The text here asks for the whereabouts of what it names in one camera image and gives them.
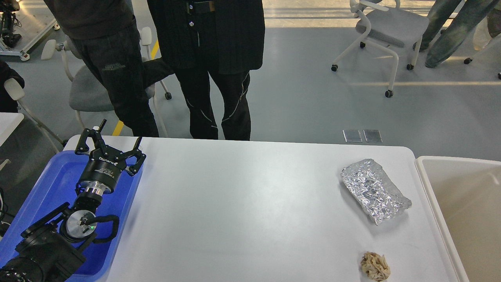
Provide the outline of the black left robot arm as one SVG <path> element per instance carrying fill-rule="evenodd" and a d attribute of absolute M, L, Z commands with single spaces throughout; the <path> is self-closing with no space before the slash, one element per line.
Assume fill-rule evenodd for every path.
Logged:
<path fill-rule="evenodd" d="M 110 268 L 146 155 L 122 152 L 105 123 L 55 155 L 1 241 L 2 282 L 96 282 Z"/>

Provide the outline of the robot base top left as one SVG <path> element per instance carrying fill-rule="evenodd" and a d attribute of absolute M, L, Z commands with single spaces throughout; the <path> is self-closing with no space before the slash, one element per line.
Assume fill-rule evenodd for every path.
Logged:
<path fill-rule="evenodd" d="M 60 26 L 43 0 L 2 0 L 1 55 L 30 59 L 28 51 Z"/>

